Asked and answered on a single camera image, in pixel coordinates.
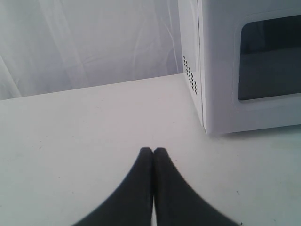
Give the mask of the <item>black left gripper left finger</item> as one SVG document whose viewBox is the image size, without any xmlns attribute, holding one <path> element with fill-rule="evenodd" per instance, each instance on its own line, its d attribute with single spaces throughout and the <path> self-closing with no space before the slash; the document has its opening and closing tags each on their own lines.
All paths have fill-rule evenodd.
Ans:
<svg viewBox="0 0 301 226">
<path fill-rule="evenodd" d="M 116 190 L 76 226 L 150 226 L 153 208 L 153 152 L 139 151 L 136 161 Z"/>
</svg>

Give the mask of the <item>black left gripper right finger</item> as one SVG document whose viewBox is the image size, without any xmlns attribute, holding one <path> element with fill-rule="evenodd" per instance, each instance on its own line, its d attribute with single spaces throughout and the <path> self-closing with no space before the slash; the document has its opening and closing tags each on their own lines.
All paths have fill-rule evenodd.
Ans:
<svg viewBox="0 0 301 226">
<path fill-rule="evenodd" d="M 163 147 L 153 152 L 158 226 L 236 226 L 202 199 L 181 176 Z"/>
</svg>

